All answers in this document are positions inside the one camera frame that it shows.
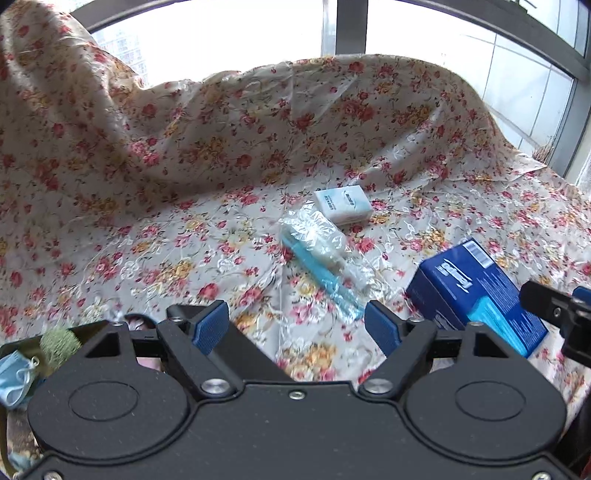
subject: blue box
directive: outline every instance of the blue box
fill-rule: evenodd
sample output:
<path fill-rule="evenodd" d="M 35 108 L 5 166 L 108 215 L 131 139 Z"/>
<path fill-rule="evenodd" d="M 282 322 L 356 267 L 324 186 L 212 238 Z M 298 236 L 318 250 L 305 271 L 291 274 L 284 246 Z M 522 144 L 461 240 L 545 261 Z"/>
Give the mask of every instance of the blue box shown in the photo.
<path fill-rule="evenodd" d="M 484 322 L 523 356 L 548 330 L 519 304 L 519 291 L 473 239 L 423 260 L 407 293 L 419 312 L 446 330 Z"/>

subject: clear plastic packaging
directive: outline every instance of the clear plastic packaging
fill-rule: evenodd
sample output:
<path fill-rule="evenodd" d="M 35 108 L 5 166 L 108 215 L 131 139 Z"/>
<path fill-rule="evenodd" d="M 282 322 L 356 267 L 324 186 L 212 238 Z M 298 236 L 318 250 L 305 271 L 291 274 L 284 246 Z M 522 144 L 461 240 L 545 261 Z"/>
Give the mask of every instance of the clear plastic packaging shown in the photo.
<path fill-rule="evenodd" d="M 363 318 L 370 300 L 388 304 L 392 292 L 363 254 L 313 202 L 289 210 L 279 220 L 281 241 L 326 292 L 344 323 Z"/>

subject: face mask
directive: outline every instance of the face mask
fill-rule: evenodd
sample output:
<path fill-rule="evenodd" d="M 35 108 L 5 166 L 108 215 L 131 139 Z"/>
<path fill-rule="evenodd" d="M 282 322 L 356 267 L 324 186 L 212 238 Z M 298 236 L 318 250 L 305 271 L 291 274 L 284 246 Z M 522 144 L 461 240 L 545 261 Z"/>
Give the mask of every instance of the face mask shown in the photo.
<path fill-rule="evenodd" d="M 18 407 L 37 376 L 37 365 L 37 357 L 29 360 L 18 350 L 0 358 L 0 403 L 8 409 Z"/>

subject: green ball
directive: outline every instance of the green ball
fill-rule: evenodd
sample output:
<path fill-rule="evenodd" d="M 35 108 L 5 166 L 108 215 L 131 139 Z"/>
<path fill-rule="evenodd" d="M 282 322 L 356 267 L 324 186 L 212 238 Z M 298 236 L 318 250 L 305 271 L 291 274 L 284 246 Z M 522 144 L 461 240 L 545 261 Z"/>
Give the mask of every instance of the green ball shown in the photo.
<path fill-rule="evenodd" d="M 68 329 L 52 328 L 43 334 L 39 346 L 47 365 L 57 369 L 66 363 L 82 344 Z"/>

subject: window frame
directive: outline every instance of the window frame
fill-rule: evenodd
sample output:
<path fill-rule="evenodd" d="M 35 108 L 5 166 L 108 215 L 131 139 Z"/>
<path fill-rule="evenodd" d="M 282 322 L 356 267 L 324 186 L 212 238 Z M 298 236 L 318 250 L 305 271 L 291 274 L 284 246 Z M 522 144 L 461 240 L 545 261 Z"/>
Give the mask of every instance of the window frame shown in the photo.
<path fill-rule="evenodd" d="M 73 11 L 72 15 L 94 33 L 134 15 L 180 1 L 187 0 L 93 0 Z M 565 176 L 573 165 L 591 111 L 590 15 L 585 18 L 579 15 L 576 47 L 585 51 L 585 55 L 581 55 L 528 15 L 525 8 L 509 0 L 398 1 L 435 9 L 485 27 L 533 51 L 573 78 L 549 162 L 551 168 Z M 368 0 L 323 0 L 323 6 L 322 55 L 365 53 Z"/>

